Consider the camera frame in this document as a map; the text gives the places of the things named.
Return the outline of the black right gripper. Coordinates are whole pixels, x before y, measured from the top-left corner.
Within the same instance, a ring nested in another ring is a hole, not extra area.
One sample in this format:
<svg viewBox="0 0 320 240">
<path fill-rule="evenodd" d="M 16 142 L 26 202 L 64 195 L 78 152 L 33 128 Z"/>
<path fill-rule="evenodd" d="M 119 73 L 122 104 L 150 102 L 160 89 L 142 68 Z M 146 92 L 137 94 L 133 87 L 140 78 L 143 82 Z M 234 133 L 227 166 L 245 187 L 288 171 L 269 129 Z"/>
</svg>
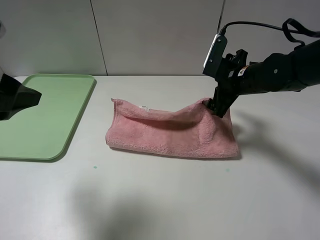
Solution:
<svg viewBox="0 0 320 240">
<path fill-rule="evenodd" d="M 219 118 L 223 118 L 238 96 L 250 93 L 249 80 L 239 75 L 247 69 L 248 52 L 240 49 L 233 55 L 228 53 L 222 57 L 216 77 L 217 82 L 213 98 L 202 101 L 202 104 Z"/>
</svg>

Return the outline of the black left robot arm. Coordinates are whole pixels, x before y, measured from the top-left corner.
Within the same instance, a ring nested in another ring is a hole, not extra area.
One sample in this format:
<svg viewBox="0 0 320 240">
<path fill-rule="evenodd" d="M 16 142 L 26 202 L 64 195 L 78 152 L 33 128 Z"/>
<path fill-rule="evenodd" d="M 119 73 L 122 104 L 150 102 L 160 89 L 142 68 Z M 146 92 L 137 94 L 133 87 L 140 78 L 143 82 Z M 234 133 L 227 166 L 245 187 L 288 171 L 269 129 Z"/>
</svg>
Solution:
<svg viewBox="0 0 320 240">
<path fill-rule="evenodd" d="M 3 73 L 0 78 L 0 120 L 9 120 L 16 113 L 37 106 L 41 96 L 40 92 Z"/>
</svg>

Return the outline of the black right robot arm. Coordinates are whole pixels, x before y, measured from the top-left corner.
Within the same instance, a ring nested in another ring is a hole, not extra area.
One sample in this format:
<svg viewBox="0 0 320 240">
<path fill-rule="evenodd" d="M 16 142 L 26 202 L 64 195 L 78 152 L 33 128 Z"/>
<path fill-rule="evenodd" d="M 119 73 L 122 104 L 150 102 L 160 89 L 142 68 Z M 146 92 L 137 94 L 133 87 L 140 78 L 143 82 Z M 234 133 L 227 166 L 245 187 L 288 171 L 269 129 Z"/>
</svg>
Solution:
<svg viewBox="0 0 320 240">
<path fill-rule="evenodd" d="M 318 40 L 289 54 L 273 53 L 262 62 L 250 64 L 243 49 L 235 55 L 223 55 L 226 45 L 227 39 L 216 35 L 202 72 L 217 82 L 213 97 L 204 104 L 220 118 L 241 95 L 300 92 L 320 83 Z"/>
</svg>

